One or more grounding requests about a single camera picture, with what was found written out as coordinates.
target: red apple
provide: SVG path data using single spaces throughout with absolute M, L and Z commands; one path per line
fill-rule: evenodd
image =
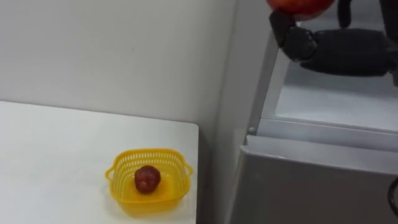
M 160 172 L 153 166 L 143 166 L 134 173 L 134 182 L 138 192 L 150 194 L 160 183 Z
M 273 9 L 293 15 L 297 21 L 313 19 L 327 10 L 335 0 L 267 0 Z

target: yellow plastic basket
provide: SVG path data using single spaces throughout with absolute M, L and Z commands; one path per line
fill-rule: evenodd
M 134 185 L 134 173 L 144 165 L 160 171 L 161 181 L 155 192 L 140 194 Z M 176 207 L 189 191 L 193 169 L 181 153 L 172 149 L 133 149 L 118 155 L 105 172 L 112 197 L 129 215 L 165 212 Z

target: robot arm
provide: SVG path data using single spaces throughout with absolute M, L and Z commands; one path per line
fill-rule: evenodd
M 339 21 L 351 23 L 349 4 L 340 0 Z M 297 27 L 294 18 L 274 11 L 269 20 L 278 46 L 301 67 L 331 75 L 375 77 L 396 69 L 398 59 L 398 1 L 380 0 L 389 38 L 381 31 L 366 29 L 322 30 L 313 33 Z M 398 85 L 397 72 L 393 72 Z

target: basket handle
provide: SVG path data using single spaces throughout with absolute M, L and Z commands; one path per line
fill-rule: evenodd
M 193 168 L 191 165 L 184 163 L 184 166 L 188 169 L 188 174 L 187 176 L 191 176 L 193 174 Z
M 109 181 L 112 182 L 113 179 L 110 178 L 110 174 L 111 172 L 114 170 L 114 166 L 112 166 L 111 168 L 109 168 L 106 172 L 105 172 L 105 178 Z

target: white table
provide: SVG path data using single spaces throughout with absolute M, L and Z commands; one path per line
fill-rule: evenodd
M 195 172 L 170 213 L 127 216 L 109 195 L 104 172 L 128 149 L 167 147 Z M 0 101 L 0 222 L 196 223 L 198 127 Z

